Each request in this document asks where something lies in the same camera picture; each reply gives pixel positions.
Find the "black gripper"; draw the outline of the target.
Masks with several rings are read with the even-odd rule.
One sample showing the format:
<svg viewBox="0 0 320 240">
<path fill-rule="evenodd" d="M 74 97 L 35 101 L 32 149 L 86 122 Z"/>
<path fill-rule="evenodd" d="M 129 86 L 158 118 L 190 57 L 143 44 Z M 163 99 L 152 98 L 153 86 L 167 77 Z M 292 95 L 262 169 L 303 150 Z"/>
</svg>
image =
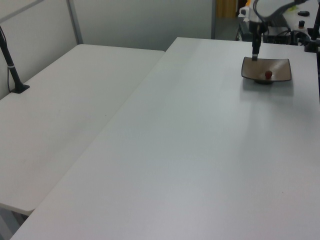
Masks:
<svg viewBox="0 0 320 240">
<path fill-rule="evenodd" d="M 252 33 L 252 60 L 257 61 L 260 52 L 262 35 L 265 34 L 268 27 L 263 22 L 249 21 L 249 32 Z"/>
</svg>

